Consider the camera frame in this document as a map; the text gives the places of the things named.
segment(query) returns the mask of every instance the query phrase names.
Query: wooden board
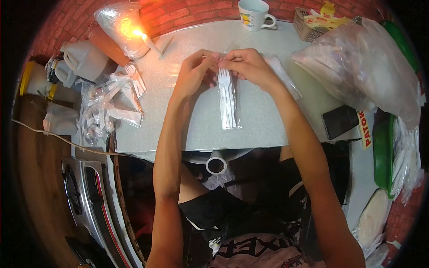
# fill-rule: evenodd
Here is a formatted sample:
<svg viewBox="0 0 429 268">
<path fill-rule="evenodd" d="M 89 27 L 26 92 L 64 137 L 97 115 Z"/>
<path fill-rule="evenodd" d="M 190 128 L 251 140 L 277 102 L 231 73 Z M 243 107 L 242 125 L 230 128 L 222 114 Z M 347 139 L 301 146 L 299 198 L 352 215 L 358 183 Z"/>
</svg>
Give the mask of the wooden board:
<svg viewBox="0 0 429 268">
<path fill-rule="evenodd" d="M 24 95 L 20 101 L 19 120 L 42 129 L 45 115 L 31 101 L 45 107 L 43 100 L 39 96 Z M 57 267 L 76 268 L 79 262 L 64 238 L 81 238 L 67 203 L 61 175 L 61 158 L 70 157 L 70 145 L 20 125 L 17 127 L 17 151 L 19 183 L 40 241 Z"/>
</svg>

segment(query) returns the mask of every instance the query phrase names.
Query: graphic t-shirt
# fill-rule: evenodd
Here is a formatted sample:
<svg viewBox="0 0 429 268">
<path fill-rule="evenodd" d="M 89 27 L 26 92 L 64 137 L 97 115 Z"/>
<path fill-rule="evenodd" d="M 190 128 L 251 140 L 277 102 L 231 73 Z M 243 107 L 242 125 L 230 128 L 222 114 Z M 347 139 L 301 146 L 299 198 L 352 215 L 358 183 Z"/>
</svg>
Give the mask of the graphic t-shirt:
<svg viewBox="0 0 429 268">
<path fill-rule="evenodd" d="M 311 266 L 304 253 L 287 237 L 275 234 L 245 234 L 222 241 L 209 268 L 310 268 Z"/>
</svg>

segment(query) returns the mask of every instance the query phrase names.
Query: stainless steel stove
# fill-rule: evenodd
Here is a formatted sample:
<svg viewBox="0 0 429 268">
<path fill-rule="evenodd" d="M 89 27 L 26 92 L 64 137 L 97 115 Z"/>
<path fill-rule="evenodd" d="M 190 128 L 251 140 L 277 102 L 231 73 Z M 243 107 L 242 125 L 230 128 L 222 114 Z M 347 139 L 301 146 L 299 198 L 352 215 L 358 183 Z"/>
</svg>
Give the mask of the stainless steel stove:
<svg viewBox="0 0 429 268">
<path fill-rule="evenodd" d="M 104 191 L 103 168 L 98 161 L 62 159 L 64 186 L 73 219 L 84 226 L 117 268 L 131 268 L 116 235 Z"/>
</svg>

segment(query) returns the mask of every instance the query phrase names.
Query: mug handle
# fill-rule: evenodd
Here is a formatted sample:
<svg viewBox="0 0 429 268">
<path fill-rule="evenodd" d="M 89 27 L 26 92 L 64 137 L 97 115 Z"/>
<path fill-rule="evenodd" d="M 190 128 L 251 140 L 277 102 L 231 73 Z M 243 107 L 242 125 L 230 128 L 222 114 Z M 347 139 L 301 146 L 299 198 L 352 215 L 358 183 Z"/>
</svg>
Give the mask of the mug handle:
<svg viewBox="0 0 429 268">
<path fill-rule="evenodd" d="M 267 27 L 272 27 L 277 23 L 277 20 L 275 19 L 275 17 L 271 14 L 266 14 L 265 18 L 270 18 L 272 19 L 272 24 L 262 24 L 261 28 L 267 28 Z"/>
</svg>

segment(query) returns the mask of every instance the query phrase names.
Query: coffee mug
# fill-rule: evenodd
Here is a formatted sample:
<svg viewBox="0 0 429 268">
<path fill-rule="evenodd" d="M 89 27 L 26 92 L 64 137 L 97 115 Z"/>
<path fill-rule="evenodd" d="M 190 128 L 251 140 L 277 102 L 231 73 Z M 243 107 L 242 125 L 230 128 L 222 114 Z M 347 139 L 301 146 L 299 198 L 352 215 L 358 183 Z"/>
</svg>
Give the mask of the coffee mug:
<svg viewBox="0 0 429 268">
<path fill-rule="evenodd" d="M 268 14 L 269 6 L 262 0 L 240 0 L 239 11 L 243 27 L 251 32 L 257 32 L 262 28 L 274 26 L 277 22 L 275 17 Z M 265 19 L 273 20 L 272 24 L 264 24 Z"/>
</svg>

